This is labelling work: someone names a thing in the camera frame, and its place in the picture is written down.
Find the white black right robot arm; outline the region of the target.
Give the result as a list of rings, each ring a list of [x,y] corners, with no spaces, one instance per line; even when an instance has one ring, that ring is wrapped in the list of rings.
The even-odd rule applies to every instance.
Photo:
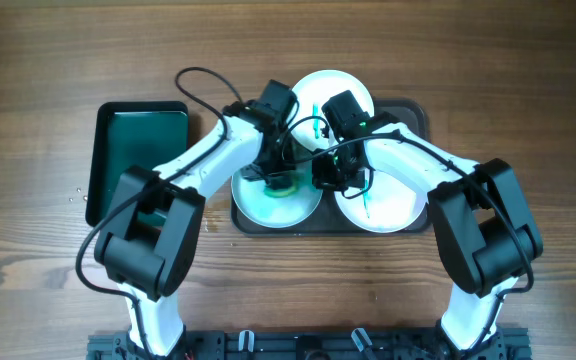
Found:
[[[451,155],[402,123],[366,121],[308,157],[345,174],[384,173],[412,190],[428,211],[443,267],[453,282],[440,334],[453,355],[486,348],[510,294],[529,292],[543,241],[512,167]]]

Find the green yellow sponge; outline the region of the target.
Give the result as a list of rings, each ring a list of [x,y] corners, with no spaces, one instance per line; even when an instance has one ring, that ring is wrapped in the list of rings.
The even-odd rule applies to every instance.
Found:
[[[273,198],[282,198],[298,190],[298,177],[292,172],[270,174],[265,179],[264,194]]]

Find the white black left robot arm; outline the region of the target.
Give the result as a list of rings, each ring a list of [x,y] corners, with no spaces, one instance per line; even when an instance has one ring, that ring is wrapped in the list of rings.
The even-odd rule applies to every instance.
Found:
[[[120,354],[184,357],[177,290],[194,260],[205,203],[240,169],[279,163],[284,128],[281,120],[223,116],[178,157],[120,175],[107,215],[84,241],[116,283],[112,294],[129,308],[131,328]]]

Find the white plate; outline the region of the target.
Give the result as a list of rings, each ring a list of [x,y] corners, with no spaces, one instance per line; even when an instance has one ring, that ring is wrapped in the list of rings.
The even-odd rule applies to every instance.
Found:
[[[359,188],[350,187],[347,197],[335,193],[335,200],[342,214],[355,226],[374,233],[393,233],[411,225],[422,214],[426,201],[414,190],[396,178],[373,171],[370,189],[350,199],[369,185],[370,170],[365,170],[366,180]]]
[[[289,174],[293,184],[281,195],[271,195],[263,180],[249,181],[236,172],[231,190],[239,211],[257,225],[287,228],[307,219],[319,205],[323,191],[312,185],[310,163],[300,164]]]
[[[370,116],[375,114],[372,97],[362,82],[340,70],[320,70],[305,76],[292,88],[299,103],[295,121],[312,115],[323,117],[322,106],[331,97],[346,90],[352,92],[363,111]],[[320,128],[324,126],[316,119],[309,119],[299,124],[292,131],[296,142],[309,151],[326,149],[336,143],[334,137],[326,138],[321,131],[315,131],[315,124]]]

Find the white plate back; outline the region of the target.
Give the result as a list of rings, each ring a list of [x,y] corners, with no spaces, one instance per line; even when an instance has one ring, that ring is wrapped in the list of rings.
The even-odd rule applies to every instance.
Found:
[[[292,88],[299,103],[295,121],[312,115],[323,117],[322,106],[331,97],[346,90],[352,92],[363,111],[370,116],[375,114],[372,97],[362,82],[340,70],[320,70],[305,76]],[[321,131],[315,131],[315,124],[320,128],[324,126],[316,119],[309,119],[299,124],[292,131],[296,142],[309,151],[326,149],[336,143],[334,137],[326,138]]]

